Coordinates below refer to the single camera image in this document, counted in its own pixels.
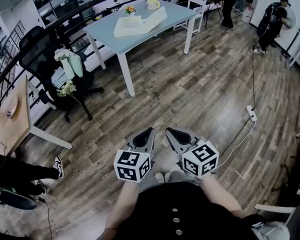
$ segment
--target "person's arm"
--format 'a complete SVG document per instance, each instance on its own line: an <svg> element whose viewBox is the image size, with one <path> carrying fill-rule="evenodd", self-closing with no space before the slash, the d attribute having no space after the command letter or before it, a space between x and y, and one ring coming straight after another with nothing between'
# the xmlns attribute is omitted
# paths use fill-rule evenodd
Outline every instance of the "person's arm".
<svg viewBox="0 0 300 240"><path fill-rule="evenodd" d="M211 203L223 206L236 217L244 218L247 216L238 201L210 173L199 183Z"/></svg>
<svg viewBox="0 0 300 240"><path fill-rule="evenodd" d="M139 183L130 181L124 183L119 198L106 220L105 229L97 240L111 240L115 237L121 223L129 218L134 211L139 190Z"/></svg>
<svg viewBox="0 0 300 240"><path fill-rule="evenodd" d="M290 25L289 21L288 21L286 18L281 17L281 21L282 21L282 23L283 23L288 29L290 29L291 25Z"/></svg>

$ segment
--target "black shirt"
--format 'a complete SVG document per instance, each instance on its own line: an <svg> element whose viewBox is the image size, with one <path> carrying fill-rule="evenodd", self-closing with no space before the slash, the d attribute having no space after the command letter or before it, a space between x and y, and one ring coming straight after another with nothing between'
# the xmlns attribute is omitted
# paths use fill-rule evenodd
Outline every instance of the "black shirt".
<svg viewBox="0 0 300 240"><path fill-rule="evenodd" d="M277 33L277 35L279 35L280 33L280 30L282 28L282 20L281 18L287 18L287 11L286 9L281 5L281 3L278 3L274 6L276 8L276 21L275 22L272 22L270 23L270 29L274 32Z"/></svg>
<svg viewBox="0 0 300 240"><path fill-rule="evenodd" d="M257 240L244 219L211 203L200 187L165 183L142 192L115 239Z"/></svg>

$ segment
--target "mesh chair back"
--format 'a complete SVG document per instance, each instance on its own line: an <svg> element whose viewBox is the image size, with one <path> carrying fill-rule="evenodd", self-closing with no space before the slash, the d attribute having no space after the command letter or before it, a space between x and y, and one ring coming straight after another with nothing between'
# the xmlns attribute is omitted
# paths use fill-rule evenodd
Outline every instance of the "mesh chair back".
<svg viewBox="0 0 300 240"><path fill-rule="evenodd" d="M27 195L20 195L8 189L3 189L0 202L22 210L33 210L37 207L36 201Z"/></svg>
<svg viewBox="0 0 300 240"><path fill-rule="evenodd" d="M50 82L55 70L61 66L54 59L55 50L61 48L56 33L35 26L21 39L19 47L24 54L19 60L21 67L31 72L43 85L46 81Z"/></svg>

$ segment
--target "white flower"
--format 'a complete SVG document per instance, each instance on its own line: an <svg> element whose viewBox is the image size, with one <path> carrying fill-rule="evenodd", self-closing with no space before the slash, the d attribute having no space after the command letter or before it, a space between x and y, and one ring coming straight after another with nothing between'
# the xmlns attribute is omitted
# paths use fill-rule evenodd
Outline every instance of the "white flower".
<svg viewBox="0 0 300 240"><path fill-rule="evenodd" d="M57 49L54 51L54 59L58 61L62 61L66 58L68 58L71 55L70 51L67 49Z"/></svg>

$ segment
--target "wooden table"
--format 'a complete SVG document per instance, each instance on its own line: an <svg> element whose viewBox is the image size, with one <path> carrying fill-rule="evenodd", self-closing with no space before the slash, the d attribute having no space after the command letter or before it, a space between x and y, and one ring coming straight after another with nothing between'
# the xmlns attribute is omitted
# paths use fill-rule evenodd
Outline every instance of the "wooden table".
<svg viewBox="0 0 300 240"><path fill-rule="evenodd" d="M4 156L11 155L29 133L64 148L71 149L71 143L31 124L30 108L28 106L28 84L31 85L26 77L20 79L0 107L0 154ZM14 98L18 98L19 101L17 110L12 118L7 118L7 110Z"/></svg>

